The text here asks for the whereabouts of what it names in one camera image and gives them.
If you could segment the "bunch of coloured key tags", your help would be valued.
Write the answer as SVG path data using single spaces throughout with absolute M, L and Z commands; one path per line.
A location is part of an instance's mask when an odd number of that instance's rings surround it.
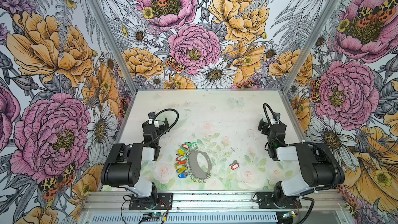
M 190 165 L 190 155 L 198 148 L 197 142 L 185 142 L 179 146 L 175 159 L 175 170 L 178 178 L 193 176 L 193 169 Z

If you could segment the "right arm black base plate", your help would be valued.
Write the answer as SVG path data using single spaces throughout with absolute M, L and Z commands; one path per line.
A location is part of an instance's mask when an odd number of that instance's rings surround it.
M 299 198 L 276 196 L 270 191 L 256 192 L 252 201 L 258 204 L 259 209 L 300 209 L 302 207 Z

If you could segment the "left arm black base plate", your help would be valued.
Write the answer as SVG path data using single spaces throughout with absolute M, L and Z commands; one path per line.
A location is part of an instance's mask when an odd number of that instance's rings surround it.
M 173 193 L 157 193 L 147 198 L 138 198 L 130 201 L 131 211 L 171 210 L 173 205 Z

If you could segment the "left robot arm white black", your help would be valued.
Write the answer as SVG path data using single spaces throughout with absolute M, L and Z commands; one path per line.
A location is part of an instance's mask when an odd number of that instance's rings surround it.
M 157 117 L 155 112 L 148 114 L 148 120 L 142 124 L 142 142 L 114 144 L 101 172 L 102 185 L 131 193 L 130 210 L 154 209 L 160 203 L 155 183 L 141 175 L 143 162 L 159 158 L 159 139 L 170 127 L 167 119 L 157 120 Z

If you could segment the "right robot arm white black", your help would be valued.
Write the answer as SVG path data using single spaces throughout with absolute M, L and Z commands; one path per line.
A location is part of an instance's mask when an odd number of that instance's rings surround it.
M 318 191 L 329 190 L 345 180 L 342 166 L 326 144 L 301 141 L 285 143 L 287 126 L 278 118 L 261 119 L 258 130 L 267 136 L 265 150 L 277 162 L 297 162 L 298 174 L 275 184 L 273 193 L 260 192 L 260 207 L 300 207 L 300 198 Z

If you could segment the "metal key organizer plate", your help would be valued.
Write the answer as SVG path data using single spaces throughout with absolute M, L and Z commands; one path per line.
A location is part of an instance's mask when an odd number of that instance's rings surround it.
M 206 183 L 211 177 L 212 162 L 209 155 L 198 149 L 191 149 L 187 156 L 187 173 L 196 183 Z

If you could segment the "red tagged key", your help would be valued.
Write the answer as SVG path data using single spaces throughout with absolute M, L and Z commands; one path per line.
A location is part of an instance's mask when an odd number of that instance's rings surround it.
M 230 165 L 229 165 L 229 167 L 230 167 L 230 169 L 231 170 L 236 170 L 236 169 L 238 169 L 239 168 L 239 163 L 238 163 L 238 161 L 237 160 L 234 160 Z

